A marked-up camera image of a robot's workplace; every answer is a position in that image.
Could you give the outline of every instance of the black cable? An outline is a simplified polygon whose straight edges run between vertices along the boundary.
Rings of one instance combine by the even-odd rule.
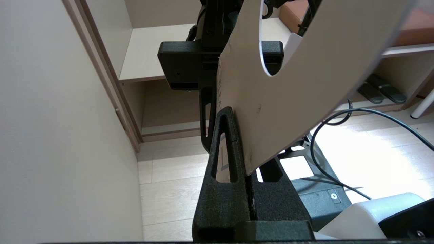
[[[421,134],[419,134],[416,130],[414,130],[413,128],[411,128],[410,126],[408,126],[407,124],[405,124],[404,122],[402,122],[402,121],[400,121],[400,120],[398,120],[398,119],[395,119],[395,118],[393,118],[392,116],[387,115],[387,114],[385,114],[385,113],[383,113],[383,112],[376,111],[376,110],[372,110],[372,109],[347,109],[347,110],[344,110],[344,111],[337,112],[337,113],[335,113],[334,115],[328,117],[325,121],[323,121],[323,122],[318,126],[318,128],[316,128],[315,132],[314,132],[313,135],[312,135],[312,139],[311,139],[311,142],[310,142],[310,143],[311,143],[311,144],[310,144],[310,154],[312,155],[313,163],[314,163],[315,166],[316,166],[316,167],[321,171],[321,173],[323,173],[325,176],[327,176],[328,178],[330,178],[332,181],[338,183],[338,184],[339,184],[340,186],[342,186],[342,187],[346,187],[346,188],[348,188],[348,189],[350,189],[350,190],[352,190],[352,191],[354,191],[354,192],[356,192],[356,193],[358,193],[358,194],[364,196],[365,198],[371,200],[371,198],[370,198],[369,196],[365,195],[364,193],[358,191],[357,189],[355,189],[355,188],[353,188],[353,187],[350,187],[350,186],[348,186],[348,185],[346,185],[346,184],[340,182],[338,179],[334,178],[333,176],[331,176],[330,174],[328,174],[326,171],[324,171],[324,170],[319,166],[319,164],[318,164],[318,162],[317,162],[317,160],[316,160],[316,158],[315,158],[314,151],[313,151],[313,145],[314,145],[314,143],[315,143],[316,135],[318,134],[319,130],[320,130],[323,126],[325,126],[325,125],[326,125],[330,120],[336,118],[336,117],[339,116],[339,115],[342,115],[342,114],[345,114],[345,113],[349,113],[349,112],[356,112],[356,111],[360,111],[360,112],[369,112],[369,113],[374,113],[374,114],[377,114],[377,115],[381,115],[381,116],[383,116],[383,117],[385,117],[385,118],[387,118],[387,119],[389,119],[389,120],[391,120],[391,121],[393,121],[393,122],[399,124],[400,126],[404,127],[405,129],[407,129],[410,133],[412,133],[413,135],[415,135],[415,136],[416,136],[420,141],[422,141],[422,143],[424,143],[424,144],[425,144],[429,149],[431,149],[432,151],[434,151],[434,146],[433,146],[433,145],[432,145],[432,144],[431,144],[427,139],[425,139]]]
[[[351,98],[348,98],[348,109],[352,109]],[[341,124],[347,122],[347,120],[350,118],[350,116],[351,116],[351,112],[347,113],[347,115],[345,115],[345,118],[342,119],[341,121],[338,121],[335,123],[326,123],[326,125],[332,125],[332,126],[341,125]]]

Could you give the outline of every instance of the wooden floor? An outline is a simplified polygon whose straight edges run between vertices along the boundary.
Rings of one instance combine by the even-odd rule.
[[[390,112],[434,143],[434,114]],[[434,197],[434,153],[412,134],[378,115],[325,126],[317,142],[339,179],[372,198],[413,192]],[[191,224],[208,154],[200,137],[141,145],[138,155],[145,241],[191,241]],[[347,191],[355,203],[365,201]]]

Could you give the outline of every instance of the cardboard sheet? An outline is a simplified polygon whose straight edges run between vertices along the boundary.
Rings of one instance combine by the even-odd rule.
[[[217,111],[234,110],[249,175],[354,91],[413,6],[411,0],[323,1],[294,54],[271,76],[261,55],[262,2],[244,1],[217,72]]]

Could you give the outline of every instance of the screw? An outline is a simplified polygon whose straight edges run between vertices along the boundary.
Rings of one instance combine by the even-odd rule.
[[[425,238],[425,234],[422,231],[416,231],[416,234],[418,234],[420,238]]]

